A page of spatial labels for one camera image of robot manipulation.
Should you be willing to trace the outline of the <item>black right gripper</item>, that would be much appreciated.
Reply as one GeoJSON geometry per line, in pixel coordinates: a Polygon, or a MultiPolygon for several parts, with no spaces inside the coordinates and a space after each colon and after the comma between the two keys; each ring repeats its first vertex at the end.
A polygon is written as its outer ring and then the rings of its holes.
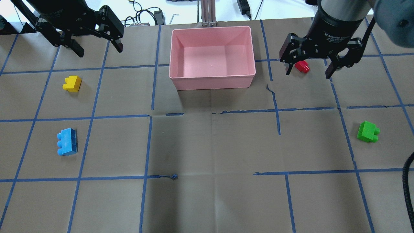
{"type": "Polygon", "coordinates": [[[294,65],[308,57],[331,60],[325,71],[330,79],[338,69],[350,68],[363,56],[363,41],[353,38],[366,16],[365,0],[307,0],[306,4],[317,6],[317,11],[306,38],[289,33],[279,51],[279,60],[290,75],[294,65]],[[306,51],[302,48],[306,42],[306,51]],[[338,53],[348,49],[340,57],[338,53]]]}

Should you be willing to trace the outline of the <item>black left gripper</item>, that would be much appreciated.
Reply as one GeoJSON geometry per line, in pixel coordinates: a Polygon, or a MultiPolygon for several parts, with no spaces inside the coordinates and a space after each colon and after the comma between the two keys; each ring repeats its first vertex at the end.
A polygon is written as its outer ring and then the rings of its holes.
{"type": "Polygon", "coordinates": [[[125,27],[108,5],[90,8],[85,0],[28,0],[38,13],[35,29],[53,46],[71,49],[78,57],[84,49],[72,36],[94,35],[111,42],[123,52],[121,39],[125,27]]]}

